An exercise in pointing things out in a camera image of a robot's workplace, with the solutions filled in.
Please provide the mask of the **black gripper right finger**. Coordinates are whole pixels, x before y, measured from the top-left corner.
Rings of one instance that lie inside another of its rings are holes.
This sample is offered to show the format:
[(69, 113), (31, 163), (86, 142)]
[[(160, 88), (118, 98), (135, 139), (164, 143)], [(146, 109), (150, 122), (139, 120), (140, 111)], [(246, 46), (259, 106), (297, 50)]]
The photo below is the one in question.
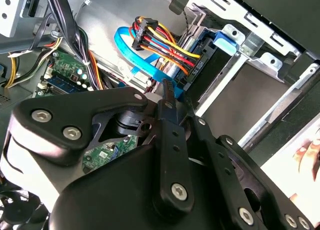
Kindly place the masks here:
[(313, 224), (234, 140), (212, 136), (184, 97), (184, 123), (189, 126), (189, 156), (204, 163), (206, 192), (221, 230), (312, 230)]

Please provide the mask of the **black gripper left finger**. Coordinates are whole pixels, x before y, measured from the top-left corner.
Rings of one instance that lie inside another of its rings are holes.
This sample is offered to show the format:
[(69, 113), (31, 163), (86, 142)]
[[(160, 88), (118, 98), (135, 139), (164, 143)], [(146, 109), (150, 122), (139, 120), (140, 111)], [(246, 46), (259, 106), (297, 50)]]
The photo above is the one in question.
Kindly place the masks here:
[(50, 212), (63, 190), (81, 175), (85, 152), (124, 137), (120, 117), (136, 117), (150, 129), (137, 134), (139, 147), (155, 150), (152, 202), (159, 213), (188, 213), (195, 203), (186, 132), (175, 104), (152, 102), (132, 87), (31, 98), (11, 113), (11, 153), (24, 155), (12, 166)]

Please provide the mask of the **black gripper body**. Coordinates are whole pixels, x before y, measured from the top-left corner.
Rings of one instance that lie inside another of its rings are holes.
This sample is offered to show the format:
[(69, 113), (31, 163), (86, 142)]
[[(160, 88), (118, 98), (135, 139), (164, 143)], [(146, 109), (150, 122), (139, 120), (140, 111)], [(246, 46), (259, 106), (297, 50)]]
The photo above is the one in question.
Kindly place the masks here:
[(207, 169), (190, 161), (195, 204), (184, 217), (158, 213), (153, 204), (156, 152), (141, 146), (75, 180), (58, 197), (51, 230), (235, 230)]

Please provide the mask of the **person's hand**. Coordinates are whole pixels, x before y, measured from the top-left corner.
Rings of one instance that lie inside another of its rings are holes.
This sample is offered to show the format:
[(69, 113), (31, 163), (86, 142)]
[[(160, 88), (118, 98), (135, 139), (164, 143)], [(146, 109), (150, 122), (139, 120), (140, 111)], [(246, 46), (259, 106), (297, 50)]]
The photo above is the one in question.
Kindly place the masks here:
[(320, 140), (315, 138), (308, 147), (302, 146), (297, 150), (293, 156), (293, 159), (302, 167), (312, 167), (318, 158), (320, 152)]

